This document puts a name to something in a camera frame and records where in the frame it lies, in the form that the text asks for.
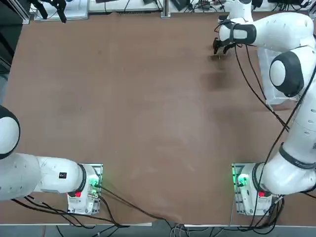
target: green led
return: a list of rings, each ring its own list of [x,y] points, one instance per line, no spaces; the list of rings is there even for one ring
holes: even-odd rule
[[[246,185],[247,184],[247,179],[248,179],[248,175],[247,174],[240,174],[238,176],[238,182],[242,185]]]
[[[95,185],[98,185],[98,179],[90,179],[90,182],[89,182],[89,184],[91,185],[91,186],[95,186]]]

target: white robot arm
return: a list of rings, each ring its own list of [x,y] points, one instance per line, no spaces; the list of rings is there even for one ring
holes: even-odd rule
[[[67,193],[71,212],[97,213],[98,190],[91,184],[100,184],[100,178],[94,168],[64,158],[14,153],[20,131],[16,116],[0,105],[0,201],[32,192]]]
[[[281,52],[271,63],[270,80],[287,97],[302,95],[312,80],[285,142],[265,165],[260,184],[263,163],[246,164],[241,171],[240,176],[248,179],[240,187],[245,214],[253,215],[260,192],[256,213],[263,215],[271,205],[271,194],[288,195],[316,187],[316,81],[311,78],[316,67],[314,24],[307,15],[291,12],[253,21],[251,1],[236,0],[235,5],[229,16],[219,18],[214,53],[235,43]]]

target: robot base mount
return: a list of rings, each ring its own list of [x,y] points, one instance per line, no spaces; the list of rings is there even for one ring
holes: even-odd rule
[[[257,208],[256,216],[263,216],[269,210],[272,203],[272,195],[267,192],[257,192],[252,179],[253,170],[260,176],[263,164],[255,163],[233,163],[233,182],[235,190],[235,203],[238,214],[253,215],[255,210],[256,198]]]
[[[102,164],[82,164],[86,171],[86,182],[83,191],[74,197],[67,195],[68,212],[92,215],[100,212],[101,189],[93,185],[102,185]]]

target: brown work surface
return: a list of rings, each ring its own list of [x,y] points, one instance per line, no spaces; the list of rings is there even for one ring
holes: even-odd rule
[[[229,224],[231,163],[264,161],[281,126],[247,87],[234,50],[212,56],[216,24],[216,14],[111,14],[24,26],[4,99],[21,123],[17,151],[103,163],[104,185],[150,213]],[[65,195],[38,196],[67,209]],[[108,200],[118,222],[152,221]],[[315,200],[285,202],[278,224],[316,226]],[[1,223],[65,222],[9,201],[0,209]],[[100,216],[109,217],[104,207]],[[249,221],[234,209],[232,224]]]

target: floor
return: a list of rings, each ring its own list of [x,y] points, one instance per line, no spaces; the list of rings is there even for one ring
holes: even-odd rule
[[[76,228],[71,226],[59,226],[59,229],[64,237],[93,237],[98,236],[97,233],[107,228],[107,225],[97,226],[93,230],[86,230],[82,228]],[[204,228],[192,228],[192,230],[203,230]],[[101,237],[107,237],[114,228],[100,233]],[[220,229],[215,228],[212,236]],[[191,237],[208,237],[211,232],[211,228],[203,232],[190,233]],[[0,236],[3,237],[24,237],[25,233],[32,237],[60,237],[56,226],[0,226]],[[170,228],[163,222],[157,221],[152,227],[132,226],[128,229],[119,229],[112,235],[112,237],[168,237],[170,235]],[[254,237],[259,236],[254,232],[229,232],[222,231],[217,237]],[[316,236],[316,228],[304,228],[304,227],[276,227],[273,232],[268,236],[270,237],[314,237]]]

